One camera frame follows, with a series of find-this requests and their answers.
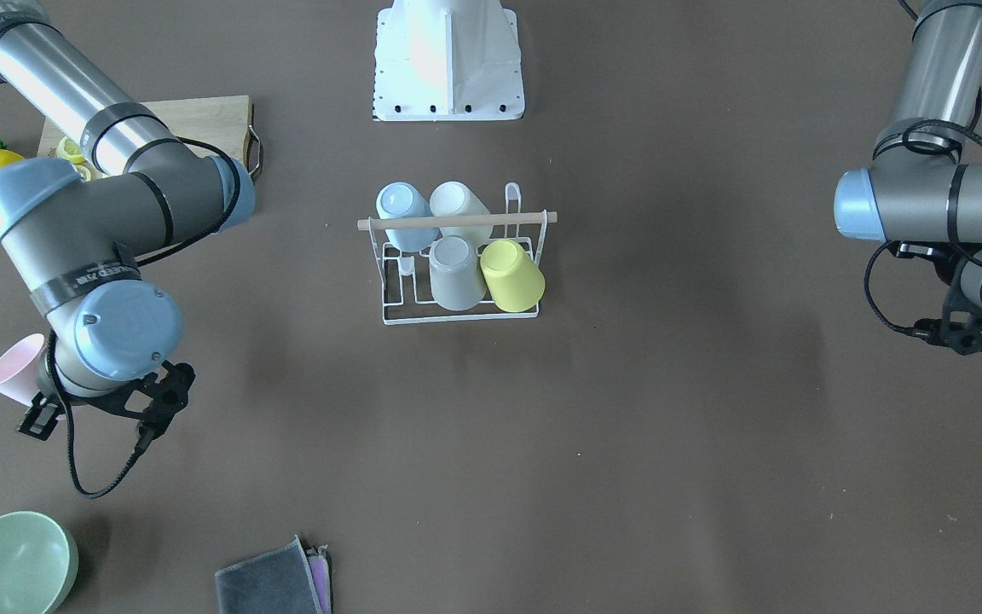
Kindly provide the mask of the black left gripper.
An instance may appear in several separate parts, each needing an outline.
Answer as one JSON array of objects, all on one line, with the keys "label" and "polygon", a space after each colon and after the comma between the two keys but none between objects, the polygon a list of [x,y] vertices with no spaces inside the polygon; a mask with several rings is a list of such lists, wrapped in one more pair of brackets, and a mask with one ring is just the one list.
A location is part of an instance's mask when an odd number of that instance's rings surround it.
[{"label": "black left gripper", "polygon": [[965,295],[960,282],[952,282],[940,318],[917,320],[913,337],[959,355],[982,353],[982,308]]}]

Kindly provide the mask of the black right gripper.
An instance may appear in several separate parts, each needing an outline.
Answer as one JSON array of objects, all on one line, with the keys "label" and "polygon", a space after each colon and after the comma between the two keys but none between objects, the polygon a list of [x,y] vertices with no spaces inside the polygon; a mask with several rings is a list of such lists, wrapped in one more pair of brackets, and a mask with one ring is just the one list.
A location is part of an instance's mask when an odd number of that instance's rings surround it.
[{"label": "black right gripper", "polygon": [[164,435],[176,413],[187,407],[188,392],[196,378],[194,366],[187,362],[166,361],[161,366],[166,369],[163,379],[150,373],[90,399],[67,392],[67,379],[57,367],[38,367],[38,393],[27,402],[28,409],[17,431],[44,442],[58,424],[67,423],[74,407],[89,405],[110,415],[136,420],[143,442],[152,442]]}]

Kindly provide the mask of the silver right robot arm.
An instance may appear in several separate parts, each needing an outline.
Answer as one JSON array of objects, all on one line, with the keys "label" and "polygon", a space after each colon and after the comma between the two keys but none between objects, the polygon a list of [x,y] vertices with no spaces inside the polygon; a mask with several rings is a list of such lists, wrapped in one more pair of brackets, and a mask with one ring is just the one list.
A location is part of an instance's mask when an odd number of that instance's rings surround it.
[{"label": "silver right robot arm", "polygon": [[256,207],[253,175],[226,154],[198,156],[38,1],[0,1],[0,78],[101,173],[86,182],[59,157],[0,170],[0,245],[55,332],[20,430],[45,439],[52,417],[90,404],[137,420],[145,447],[186,407],[194,370],[169,362],[181,311],[142,280],[142,262],[244,222]]}]

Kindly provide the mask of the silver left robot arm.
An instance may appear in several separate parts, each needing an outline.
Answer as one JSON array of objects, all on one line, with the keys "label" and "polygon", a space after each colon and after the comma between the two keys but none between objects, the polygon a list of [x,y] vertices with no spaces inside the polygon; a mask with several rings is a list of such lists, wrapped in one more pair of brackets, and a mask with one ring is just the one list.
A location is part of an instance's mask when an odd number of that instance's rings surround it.
[{"label": "silver left robot arm", "polygon": [[932,262],[940,316],[895,332],[982,353],[982,1],[924,1],[889,124],[868,168],[835,190],[835,226],[878,252]]}]

